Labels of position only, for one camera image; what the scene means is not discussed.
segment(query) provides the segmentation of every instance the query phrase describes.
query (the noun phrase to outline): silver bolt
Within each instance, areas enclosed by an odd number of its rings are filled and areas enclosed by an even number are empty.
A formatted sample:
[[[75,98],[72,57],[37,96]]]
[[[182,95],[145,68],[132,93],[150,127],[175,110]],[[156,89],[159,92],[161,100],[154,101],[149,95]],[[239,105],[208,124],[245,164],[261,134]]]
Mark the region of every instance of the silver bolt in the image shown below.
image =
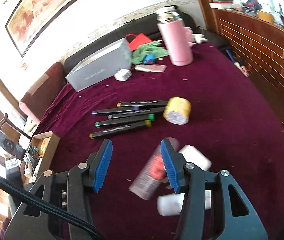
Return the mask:
[[[186,167],[187,169],[193,169],[193,168],[195,167],[195,165],[194,165],[193,163],[186,163],[186,164],[185,164],[185,167]]]
[[[87,168],[87,163],[80,163],[80,164],[78,165],[78,167],[79,167],[80,169],[85,169],[85,168]]]
[[[45,176],[45,177],[49,177],[49,176],[51,176],[52,174],[53,174],[53,172],[52,172],[51,170],[47,170],[47,171],[44,172],[44,176]]]
[[[229,171],[227,171],[227,170],[221,170],[221,175],[222,175],[222,176],[225,176],[225,177],[226,177],[226,176],[229,176],[229,174],[230,174]]]

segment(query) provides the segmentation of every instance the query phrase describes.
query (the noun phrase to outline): green towel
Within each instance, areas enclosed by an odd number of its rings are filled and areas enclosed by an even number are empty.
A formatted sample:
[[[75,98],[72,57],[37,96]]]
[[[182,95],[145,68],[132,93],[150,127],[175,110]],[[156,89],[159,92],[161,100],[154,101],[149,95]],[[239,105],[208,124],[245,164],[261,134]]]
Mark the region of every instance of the green towel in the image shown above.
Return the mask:
[[[160,47],[160,45],[161,44],[158,41],[152,41],[150,43],[140,45],[132,54],[132,64],[141,64],[146,55],[153,53],[155,54],[155,58],[168,56],[168,51],[163,47]]]

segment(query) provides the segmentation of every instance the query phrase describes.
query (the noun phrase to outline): framed painting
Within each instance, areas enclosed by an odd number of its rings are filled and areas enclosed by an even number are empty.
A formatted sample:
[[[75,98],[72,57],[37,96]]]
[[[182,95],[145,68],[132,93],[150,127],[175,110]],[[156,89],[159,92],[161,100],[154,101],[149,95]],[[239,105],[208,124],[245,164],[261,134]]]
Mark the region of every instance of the framed painting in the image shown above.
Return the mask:
[[[41,32],[76,0],[20,0],[6,30],[22,57]]]

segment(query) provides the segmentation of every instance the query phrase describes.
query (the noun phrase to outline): white wall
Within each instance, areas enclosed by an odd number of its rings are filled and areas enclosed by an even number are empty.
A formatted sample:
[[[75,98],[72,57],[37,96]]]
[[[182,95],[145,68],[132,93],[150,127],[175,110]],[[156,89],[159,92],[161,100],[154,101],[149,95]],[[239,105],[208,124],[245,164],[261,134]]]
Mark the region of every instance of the white wall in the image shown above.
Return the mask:
[[[83,37],[123,15],[166,0],[77,0],[42,32],[23,59],[5,29],[20,0],[3,4],[4,1],[0,0],[0,77],[13,95],[21,98],[35,80]],[[188,13],[205,28],[199,6],[188,8]],[[22,60],[28,65],[25,71],[20,68]]]

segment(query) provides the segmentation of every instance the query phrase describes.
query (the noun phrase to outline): purple tablecloth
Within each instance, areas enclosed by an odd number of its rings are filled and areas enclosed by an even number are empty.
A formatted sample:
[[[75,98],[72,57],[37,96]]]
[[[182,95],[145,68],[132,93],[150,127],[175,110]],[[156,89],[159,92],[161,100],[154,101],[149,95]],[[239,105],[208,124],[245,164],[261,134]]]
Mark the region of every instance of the purple tablecloth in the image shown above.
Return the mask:
[[[51,169],[66,171],[96,151],[102,139],[89,134],[100,129],[93,110],[118,102],[188,99],[192,104],[186,125],[157,116],[153,126],[111,137],[113,157],[104,187],[91,197],[94,223],[107,239],[173,239],[178,217],[158,214],[159,195],[172,193],[161,186],[146,201],[128,190],[154,149],[165,137],[180,146],[193,145],[211,162],[210,171],[227,169],[258,212],[268,234],[284,221],[284,135],[274,113],[244,75],[210,44],[192,48],[194,61],[173,66],[168,57],[164,73],[133,72],[126,82],[113,77],[81,92],[66,85],[45,113],[37,133],[52,130],[61,141]]]

